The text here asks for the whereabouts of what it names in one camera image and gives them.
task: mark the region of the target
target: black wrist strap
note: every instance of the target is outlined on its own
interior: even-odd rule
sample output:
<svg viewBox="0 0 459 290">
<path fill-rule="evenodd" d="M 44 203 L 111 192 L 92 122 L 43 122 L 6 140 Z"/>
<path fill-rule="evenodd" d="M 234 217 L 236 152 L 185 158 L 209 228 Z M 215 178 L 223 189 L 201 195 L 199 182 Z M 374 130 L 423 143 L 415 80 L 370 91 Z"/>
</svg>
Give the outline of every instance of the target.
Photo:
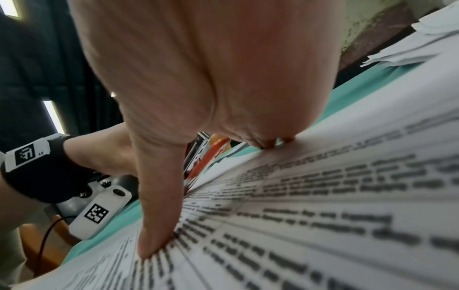
<svg viewBox="0 0 459 290">
<path fill-rule="evenodd" d="M 6 157 L 10 159 L 0 167 L 3 178 L 21 194 L 48 204 L 61 203 L 90 190 L 87 183 L 94 179 L 94 170 L 69 159 L 64 151 L 64 142 L 69 138 L 41 139 L 8 152 Z"/>
</svg>

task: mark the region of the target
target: ceiling light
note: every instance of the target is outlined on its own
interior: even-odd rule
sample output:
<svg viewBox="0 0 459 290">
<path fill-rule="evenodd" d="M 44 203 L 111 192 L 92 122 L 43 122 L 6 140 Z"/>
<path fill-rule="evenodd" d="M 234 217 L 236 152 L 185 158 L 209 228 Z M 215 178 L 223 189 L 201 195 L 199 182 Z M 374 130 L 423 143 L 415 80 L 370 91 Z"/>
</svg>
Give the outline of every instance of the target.
<svg viewBox="0 0 459 290">
<path fill-rule="evenodd" d="M 65 134 L 64 128 L 62 126 L 61 120 L 59 119 L 59 115 L 57 114 L 56 107 L 53 101 L 43 101 L 46 110 L 48 111 L 48 115 L 53 121 L 54 128 L 56 129 L 57 133 Z"/>
<path fill-rule="evenodd" d="M 3 13 L 7 16 L 19 17 L 13 0 L 0 0 L 0 6 Z"/>
</svg>

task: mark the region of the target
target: hand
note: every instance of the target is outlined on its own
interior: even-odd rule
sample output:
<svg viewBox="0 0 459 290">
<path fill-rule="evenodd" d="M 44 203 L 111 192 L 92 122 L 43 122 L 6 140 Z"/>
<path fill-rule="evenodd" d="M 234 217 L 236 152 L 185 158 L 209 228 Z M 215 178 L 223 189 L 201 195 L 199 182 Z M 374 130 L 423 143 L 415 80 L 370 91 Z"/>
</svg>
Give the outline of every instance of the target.
<svg viewBox="0 0 459 290">
<path fill-rule="evenodd" d="M 69 5 L 85 56 L 130 129 L 142 258 L 178 221 L 185 146 L 197 132 L 270 148 L 316 120 L 335 80 L 343 1 Z"/>
<path fill-rule="evenodd" d="M 124 123 L 68 139 L 64 142 L 64 150 L 80 166 L 107 175 L 137 176 L 134 151 Z"/>
</svg>

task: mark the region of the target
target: teal tablecloth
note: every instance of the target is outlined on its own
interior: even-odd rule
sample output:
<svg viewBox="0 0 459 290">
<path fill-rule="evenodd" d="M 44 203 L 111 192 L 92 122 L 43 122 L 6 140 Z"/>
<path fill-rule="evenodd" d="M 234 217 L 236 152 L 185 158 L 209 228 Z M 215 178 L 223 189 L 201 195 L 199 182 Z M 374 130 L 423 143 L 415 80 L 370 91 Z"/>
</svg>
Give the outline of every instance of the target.
<svg viewBox="0 0 459 290">
<path fill-rule="evenodd" d="M 404 75 L 416 66 L 417 65 L 399 67 L 374 66 L 350 81 L 340 85 L 332 91 L 324 113 L 320 116 L 319 120 L 317 120 L 316 124 Z M 245 155 L 258 150 L 257 148 L 249 147 L 234 154 L 232 157 Z M 141 217 L 142 209 L 139 201 L 136 201 L 123 213 L 115 217 L 97 236 L 90 240 L 82 241 L 74 246 L 68 253 L 64 263 L 92 249 L 120 229 L 134 223 Z"/>
</svg>

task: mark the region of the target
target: wooden chair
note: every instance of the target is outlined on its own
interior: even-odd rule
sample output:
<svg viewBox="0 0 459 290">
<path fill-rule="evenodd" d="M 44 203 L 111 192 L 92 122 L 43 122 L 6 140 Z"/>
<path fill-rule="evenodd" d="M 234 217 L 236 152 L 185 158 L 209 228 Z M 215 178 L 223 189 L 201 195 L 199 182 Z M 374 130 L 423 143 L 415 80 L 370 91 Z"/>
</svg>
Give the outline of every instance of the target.
<svg viewBox="0 0 459 290">
<path fill-rule="evenodd" d="M 53 223 L 60 218 L 60 215 L 55 215 Z M 80 242 L 79 239 L 70 235 L 68 224 L 64 220 L 54 226 L 54 231 L 70 246 L 74 246 Z M 34 224 L 22 225 L 19 228 L 19 233 L 21 236 L 22 248 L 27 258 L 25 265 L 34 272 L 43 236 Z M 40 276 L 56 269 L 62 264 L 66 256 L 67 253 L 65 251 L 47 243 L 44 247 L 37 275 Z"/>
</svg>

